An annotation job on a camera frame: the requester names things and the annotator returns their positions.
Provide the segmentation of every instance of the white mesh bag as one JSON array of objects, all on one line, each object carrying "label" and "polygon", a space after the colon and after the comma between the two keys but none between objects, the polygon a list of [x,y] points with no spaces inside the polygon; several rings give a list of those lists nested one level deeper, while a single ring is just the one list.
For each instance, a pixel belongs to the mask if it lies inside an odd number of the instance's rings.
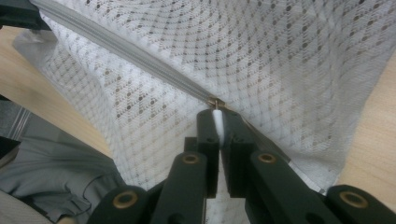
[{"label": "white mesh bag", "polygon": [[[31,48],[45,50],[31,61],[103,134],[124,180],[145,189],[196,135],[209,94],[327,189],[396,46],[391,0],[32,2],[57,41],[38,36]],[[207,222],[246,222],[219,176]]]}]

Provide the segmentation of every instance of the zipper teeth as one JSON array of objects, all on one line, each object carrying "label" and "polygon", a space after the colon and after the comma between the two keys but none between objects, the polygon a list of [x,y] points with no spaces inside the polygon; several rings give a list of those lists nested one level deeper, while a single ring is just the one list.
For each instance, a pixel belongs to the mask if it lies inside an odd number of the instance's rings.
[{"label": "zipper teeth", "polygon": [[31,2],[42,9],[45,12],[44,14],[52,20],[67,28],[73,27],[76,33],[87,37],[92,42],[105,47],[107,50],[112,50],[113,53],[119,55],[121,58],[135,63],[138,67],[143,68],[143,70],[207,103],[210,97],[208,91],[184,77],[176,69],[149,55],[133,43],[114,35],[106,28],[59,3],[47,0],[32,0]]}]

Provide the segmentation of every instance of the brass screw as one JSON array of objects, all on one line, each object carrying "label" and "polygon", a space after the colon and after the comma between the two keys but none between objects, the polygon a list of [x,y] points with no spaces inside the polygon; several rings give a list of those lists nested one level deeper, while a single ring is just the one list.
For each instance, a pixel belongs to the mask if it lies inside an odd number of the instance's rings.
[{"label": "brass screw", "polygon": [[276,157],[269,153],[262,153],[259,155],[259,161],[265,163],[274,163],[276,162]]},{"label": "brass screw", "polygon": [[184,161],[184,163],[187,163],[187,164],[195,164],[195,163],[198,163],[199,158],[194,154],[190,154],[190,155],[184,156],[182,160]]},{"label": "brass screw", "polygon": [[340,192],[340,198],[344,201],[344,203],[356,208],[366,208],[369,205],[365,198],[352,191]]},{"label": "brass screw", "polygon": [[137,202],[137,194],[127,190],[117,195],[113,200],[113,205],[118,209],[128,208]]}]

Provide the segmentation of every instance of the wooden table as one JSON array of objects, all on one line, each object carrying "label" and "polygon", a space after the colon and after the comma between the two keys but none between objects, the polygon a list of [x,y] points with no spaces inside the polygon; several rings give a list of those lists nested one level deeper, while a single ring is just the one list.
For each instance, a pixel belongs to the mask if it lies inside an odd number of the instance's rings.
[{"label": "wooden table", "polygon": [[[111,156],[101,134],[12,48],[0,31],[0,94]],[[367,101],[339,184],[364,189],[396,211],[396,53]]]}]

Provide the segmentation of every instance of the gray pants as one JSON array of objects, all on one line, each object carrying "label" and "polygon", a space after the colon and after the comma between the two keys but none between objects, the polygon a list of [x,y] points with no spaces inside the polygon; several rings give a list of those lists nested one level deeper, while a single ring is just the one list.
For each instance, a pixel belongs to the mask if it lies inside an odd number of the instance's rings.
[{"label": "gray pants", "polygon": [[14,162],[0,173],[0,190],[56,222],[86,223],[100,200],[124,185],[110,158],[33,116]]}]

